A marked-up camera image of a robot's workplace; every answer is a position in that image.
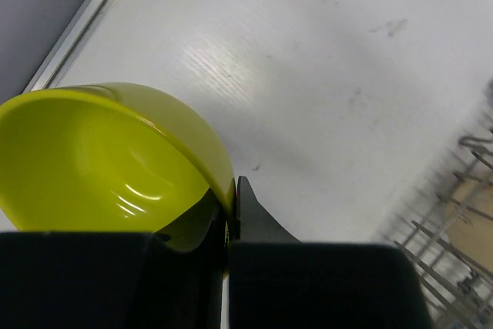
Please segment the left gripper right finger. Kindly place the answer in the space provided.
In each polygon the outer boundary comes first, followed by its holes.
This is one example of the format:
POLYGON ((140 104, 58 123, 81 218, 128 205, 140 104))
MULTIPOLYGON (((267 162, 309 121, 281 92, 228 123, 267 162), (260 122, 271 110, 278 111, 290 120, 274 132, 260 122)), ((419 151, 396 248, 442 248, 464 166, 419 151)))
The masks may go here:
POLYGON ((430 328, 418 275, 397 248, 297 240, 238 179, 228 251, 232 328, 430 328))

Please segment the tan ceramic bowl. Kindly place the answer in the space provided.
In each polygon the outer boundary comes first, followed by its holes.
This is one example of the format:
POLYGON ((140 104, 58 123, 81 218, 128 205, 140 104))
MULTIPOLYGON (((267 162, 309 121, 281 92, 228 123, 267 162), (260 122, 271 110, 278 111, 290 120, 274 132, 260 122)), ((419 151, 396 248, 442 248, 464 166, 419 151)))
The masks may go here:
POLYGON ((454 247, 492 271, 492 185, 473 201, 472 210, 465 208, 446 234, 454 247))

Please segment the lime green plastic bowl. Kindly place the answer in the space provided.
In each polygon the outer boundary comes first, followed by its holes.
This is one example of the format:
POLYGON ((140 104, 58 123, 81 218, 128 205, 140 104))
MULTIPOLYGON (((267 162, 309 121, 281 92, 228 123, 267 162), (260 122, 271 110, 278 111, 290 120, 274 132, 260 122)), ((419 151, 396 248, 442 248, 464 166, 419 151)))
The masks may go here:
POLYGON ((20 231, 159 232, 200 202, 235 233, 220 137, 161 90, 127 82, 42 89, 1 106, 1 210, 20 231))

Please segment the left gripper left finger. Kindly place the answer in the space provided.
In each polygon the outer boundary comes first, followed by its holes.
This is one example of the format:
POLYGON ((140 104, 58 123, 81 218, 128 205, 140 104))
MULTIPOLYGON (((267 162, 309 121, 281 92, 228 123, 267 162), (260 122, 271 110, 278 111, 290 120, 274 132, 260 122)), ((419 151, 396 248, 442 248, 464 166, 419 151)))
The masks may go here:
POLYGON ((218 328, 225 218, 161 233, 3 233, 3 328, 218 328))

